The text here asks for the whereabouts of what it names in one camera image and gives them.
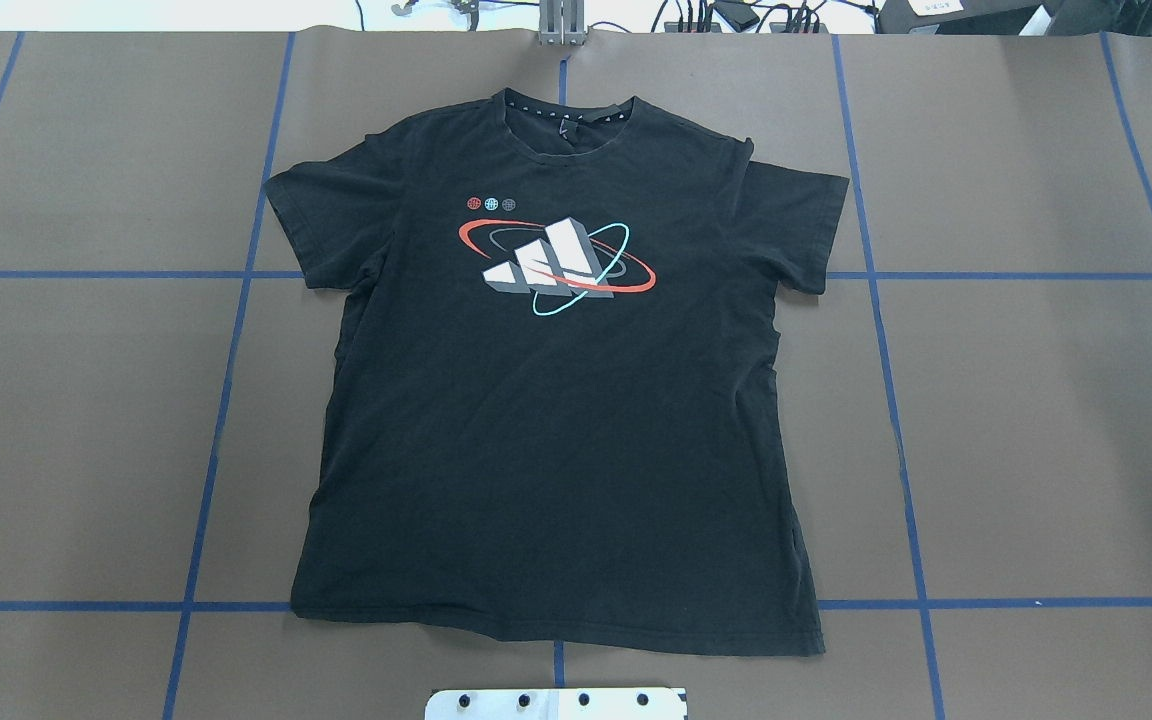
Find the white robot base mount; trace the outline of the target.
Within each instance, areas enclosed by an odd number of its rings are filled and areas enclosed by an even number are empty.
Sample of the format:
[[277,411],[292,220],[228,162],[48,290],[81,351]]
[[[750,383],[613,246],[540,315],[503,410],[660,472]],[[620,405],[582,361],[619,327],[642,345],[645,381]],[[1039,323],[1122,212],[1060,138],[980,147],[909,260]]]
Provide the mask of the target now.
[[662,685],[448,689],[425,719],[689,719],[684,689]]

